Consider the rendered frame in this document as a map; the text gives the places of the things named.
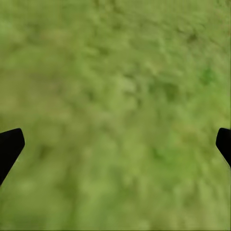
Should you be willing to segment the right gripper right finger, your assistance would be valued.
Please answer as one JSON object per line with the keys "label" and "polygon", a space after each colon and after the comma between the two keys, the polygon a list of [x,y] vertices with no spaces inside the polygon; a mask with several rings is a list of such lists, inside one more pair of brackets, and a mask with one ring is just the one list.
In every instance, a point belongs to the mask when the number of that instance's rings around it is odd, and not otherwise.
{"label": "right gripper right finger", "polygon": [[222,153],[226,161],[231,167],[231,130],[220,128],[218,131],[216,146]]}

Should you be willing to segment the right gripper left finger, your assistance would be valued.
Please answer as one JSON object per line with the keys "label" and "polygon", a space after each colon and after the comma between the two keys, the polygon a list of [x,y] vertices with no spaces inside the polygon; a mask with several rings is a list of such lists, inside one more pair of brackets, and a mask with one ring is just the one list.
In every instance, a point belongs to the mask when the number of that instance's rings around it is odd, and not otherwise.
{"label": "right gripper left finger", "polygon": [[25,146],[20,128],[0,133],[0,186]]}

